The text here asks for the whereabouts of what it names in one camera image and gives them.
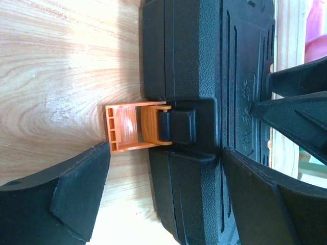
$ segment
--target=pink object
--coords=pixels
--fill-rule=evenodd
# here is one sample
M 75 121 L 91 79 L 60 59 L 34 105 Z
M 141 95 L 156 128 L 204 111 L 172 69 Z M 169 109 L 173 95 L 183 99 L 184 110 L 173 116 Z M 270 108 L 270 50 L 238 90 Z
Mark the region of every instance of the pink object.
M 326 0 L 308 0 L 305 63 L 327 56 L 327 35 L 324 35 Z

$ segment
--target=wooden surface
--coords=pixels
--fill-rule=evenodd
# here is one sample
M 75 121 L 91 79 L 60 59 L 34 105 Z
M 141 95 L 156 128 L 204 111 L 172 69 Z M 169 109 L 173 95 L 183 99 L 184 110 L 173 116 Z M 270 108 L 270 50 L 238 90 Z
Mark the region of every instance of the wooden surface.
M 274 71 L 304 63 L 307 2 L 275 0 L 275 61 Z M 276 130 L 272 130 L 272 168 L 297 178 L 299 147 Z
M 105 140 L 103 105 L 142 100 L 140 7 L 0 1 L 0 185 Z M 154 212 L 147 150 L 112 157 L 90 244 L 177 244 Z

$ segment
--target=black case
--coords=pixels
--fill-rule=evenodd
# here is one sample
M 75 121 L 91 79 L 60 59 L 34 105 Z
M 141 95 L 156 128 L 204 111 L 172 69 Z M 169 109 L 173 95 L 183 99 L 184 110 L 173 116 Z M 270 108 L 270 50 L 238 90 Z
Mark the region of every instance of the black case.
M 180 244 L 240 244 L 222 149 L 268 165 L 272 0 L 152 0 L 143 7 L 145 97 L 167 101 L 171 146 L 149 149 L 157 212 Z

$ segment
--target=wooden table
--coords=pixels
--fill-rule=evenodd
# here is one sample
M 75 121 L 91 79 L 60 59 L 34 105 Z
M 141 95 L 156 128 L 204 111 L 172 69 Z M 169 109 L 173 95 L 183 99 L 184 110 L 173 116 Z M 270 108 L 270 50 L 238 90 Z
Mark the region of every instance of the wooden table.
M 0 2 L 0 185 L 105 140 L 103 106 L 143 99 L 140 0 Z M 177 244 L 147 150 L 112 156 L 90 244 Z

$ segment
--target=black plastic case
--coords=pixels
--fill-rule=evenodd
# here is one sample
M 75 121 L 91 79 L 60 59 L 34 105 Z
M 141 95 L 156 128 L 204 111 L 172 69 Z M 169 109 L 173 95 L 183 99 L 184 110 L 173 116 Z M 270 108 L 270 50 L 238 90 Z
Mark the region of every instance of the black plastic case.
M 180 244 L 240 244 L 221 155 L 269 163 L 249 111 L 271 99 L 273 1 L 152 0 L 143 25 L 145 96 L 173 107 L 174 143 L 149 149 L 158 215 Z

